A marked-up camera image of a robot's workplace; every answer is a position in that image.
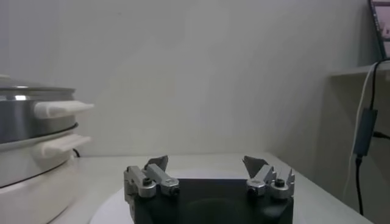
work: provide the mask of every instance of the black screw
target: black screw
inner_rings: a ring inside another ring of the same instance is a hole
[[[254,189],[254,188],[252,188],[252,187],[248,189],[248,192],[247,192],[247,193],[248,193],[248,196],[249,196],[249,197],[256,197],[256,196],[257,196],[257,191],[256,191],[256,189]]]
[[[147,177],[147,178],[142,180],[142,185],[143,186],[149,186],[151,184],[152,184],[152,180],[149,177]]]
[[[285,181],[282,179],[276,179],[275,180],[275,187],[284,187],[285,186]]]
[[[175,187],[175,188],[171,189],[170,193],[171,193],[172,196],[176,197],[176,196],[178,196],[180,194],[180,188]]]

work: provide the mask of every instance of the white pot handle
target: white pot handle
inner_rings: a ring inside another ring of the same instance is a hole
[[[93,104],[80,101],[45,101],[34,106],[35,116],[39,119],[67,117],[93,108]]]
[[[37,153],[36,155],[40,158],[52,158],[90,141],[91,137],[70,134],[61,138],[56,138],[37,144],[35,146],[35,152]]]

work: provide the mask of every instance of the pot lid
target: pot lid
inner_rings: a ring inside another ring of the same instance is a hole
[[[39,83],[19,81],[11,79],[7,75],[0,74],[0,91],[58,91],[74,92],[72,88],[47,86]]]

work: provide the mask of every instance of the black cable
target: black cable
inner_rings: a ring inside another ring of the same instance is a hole
[[[73,149],[74,153],[76,154],[76,157],[77,158],[80,158],[80,153],[79,151],[77,151],[77,149]]]
[[[390,136],[388,136],[386,134],[383,134],[382,132],[379,132],[379,131],[374,131],[374,133],[372,134],[372,137],[374,137],[374,138],[384,138],[384,139],[390,140]]]
[[[357,156],[355,159],[356,164],[356,190],[358,192],[358,200],[359,200],[359,213],[363,215],[363,200],[361,199],[361,191],[360,191],[360,165],[362,162],[362,157]]]
[[[370,110],[374,109],[375,102],[375,92],[376,92],[376,81],[377,81],[377,70],[381,63],[389,61],[390,58],[382,59],[374,66],[374,71],[372,73],[372,88],[371,88],[371,101],[370,101]]]

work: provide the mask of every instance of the white table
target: white table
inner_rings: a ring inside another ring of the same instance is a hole
[[[277,170],[288,166],[268,153],[235,153],[169,156],[167,171],[208,168],[246,172],[244,155],[265,159]],[[75,201],[51,224],[87,224],[95,211],[112,194],[122,188],[123,170],[129,165],[143,166],[153,156],[121,156],[81,158],[77,162],[80,184]],[[294,206],[307,224],[371,223],[341,201],[296,172]]]

